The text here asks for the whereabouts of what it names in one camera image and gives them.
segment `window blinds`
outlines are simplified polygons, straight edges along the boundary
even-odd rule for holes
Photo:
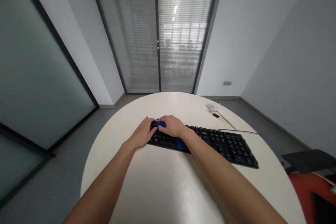
[[[159,92],[155,0],[100,0],[127,93]]]
[[[211,0],[159,0],[161,90],[192,93]]]

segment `black door frame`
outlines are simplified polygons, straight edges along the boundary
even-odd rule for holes
[[[21,134],[15,132],[14,130],[10,129],[6,125],[0,123],[0,134],[4,135],[8,139],[24,146],[25,148],[35,152],[36,154],[44,157],[44,160],[33,170],[31,171],[19,184],[17,184],[2,200],[0,200],[0,209],[40,170],[44,165],[48,163],[50,159],[55,157],[56,155],[53,153],[54,150],[60,146],[66,139],[69,137],[76,129],[78,129],[95,111],[99,109],[99,105],[93,96],[89,86],[87,85],[86,81],[84,80],[82,74],[80,73],[77,65],[75,64],[74,60],[72,59],[69,51],[67,50],[66,46],[64,45],[60,35],[58,34],[56,28],[52,24],[48,14],[46,13],[45,9],[43,8],[41,2],[39,0],[31,0],[35,5],[36,9],[38,10],[41,18],[47,25],[48,29],[50,30],[52,36],[54,37],[56,43],[62,50],[64,56],[68,60],[71,68],[75,72],[76,76],[80,80],[81,84],[83,85],[84,89],[88,93],[90,99],[94,103],[95,108],[88,113],[80,122],[78,122],[72,129],[70,129],[67,133],[65,133],[59,140],[57,140],[49,149],[45,149],[32,140],[22,136]]]
[[[214,12],[215,2],[216,2],[216,0],[211,0],[211,5],[210,5],[210,9],[209,9],[209,14],[208,14],[208,20],[207,20],[207,24],[206,24],[205,33],[204,33],[204,40],[203,40],[202,49],[201,49],[201,52],[200,52],[200,55],[199,55],[195,81],[194,81],[194,85],[193,85],[193,88],[192,88],[192,94],[195,94],[195,88],[196,88],[197,79],[198,79],[198,75],[199,75],[200,68],[201,68],[201,62],[202,62],[202,59],[203,59],[205,44],[206,44],[208,34],[209,34],[210,21],[211,21],[211,18],[212,18],[212,14]],[[100,13],[100,17],[103,21],[103,25],[104,25],[105,32],[106,32],[106,35],[107,35],[107,38],[108,38],[108,42],[110,43],[113,58],[114,58],[115,64],[117,65],[120,80],[121,80],[121,83],[122,83],[122,86],[124,88],[125,93],[127,95],[128,94],[129,95],[135,95],[135,94],[136,95],[142,95],[142,94],[143,95],[149,95],[149,94],[151,94],[151,93],[129,93],[127,91],[126,84],[125,84],[125,81],[124,81],[124,78],[123,78],[123,74],[121,72],[120,64],[118,62],[118,58],[117,58],[117,55],[116,55],[116,52],[115,52],[115,49],[114,49],[114,46],[113,46],[113,41],[112,41],[112,37],[111,37],[111,34],[110,34],[110,30],[109,30],[109,27],[107,26],[107,21],[106,21],[106,18],[105,18],[105,14],[104,14],[104,11],[103,11],[102,4],[101,4],[100,0],[96,0],[96,3],[97,3],[97,7],[98,7],[98,10],[99,10],[99,13]],[[157,63],[158,63],[158,71],[159,71],[159,92],[161,92],[161,62],[160,62],[160,36],[159,36],[160,31],[159,31],[159,3],[158,3],[158,0],[155,0],[155,11],[156,11],[156,37],[157,37],[157,44],[158,44],[157,45],[157,51],[158,51],[157,52],[157,58],[158,58]]]

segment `keyboard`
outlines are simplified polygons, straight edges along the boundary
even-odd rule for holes
[[[150,128],[155,127],[156,121],[153,121]],[[226,158],[229,162],[258,169],[258,162],[252,154],[245,139],[234,133],[222,132],[215,129],[206,129],[202,127],[188,126],[204,142],[210,145],[215,151]],[[149,145],[155,145],[175,151],[190,153],[188,147],[184,144],[182,150],[177,147],[175,137],[169,136],[158,130],[148,142]]]

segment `frosted glass panel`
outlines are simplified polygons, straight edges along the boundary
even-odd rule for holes
[[[159,92],[155,0],[100,2],[127,92]]]
[[[43,157],[0,135],[0,200],[42,161]]]
[[[95,105],[31,0],[0,13],[0,122],[49,148]]]

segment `baseboard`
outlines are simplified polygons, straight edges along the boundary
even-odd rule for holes
[[[240,96],[202,96],[209,100],[239,100]]]
[[[290,140],[292,140],[296,145],[301,147],[304,150],[311,150],[311,148],[306,145],[304,142],[302,142],[300,139],[298,139],[296,136],[294,136],[292,133],[281,127],[279,124],[277,124],[275,121],[273,121],[271,118],[266,116],[264,113],[260,112],[257,108],[255,108],[253,105],[251,105],[248,101],[246,101],[244,98],[240,97],[239,100],[244,103],[247,107],[252,109],[255,113],[257,113],[260,117],[262,117],[265,121],[270,123],[272,126],[277,128],[282,134],[287,136]]]
[[[117,100],[117,102],[116,103],[114,103],[114,104],[99,104],[99,107],[100,108],[104,108],[104,109],[114,109],[114,108],[116,108],[118,105],[119,105],[119,103],[122,101],[122,99],[125,97],[125,93],[123,93],[121,96],[120,96],[120,98]]]

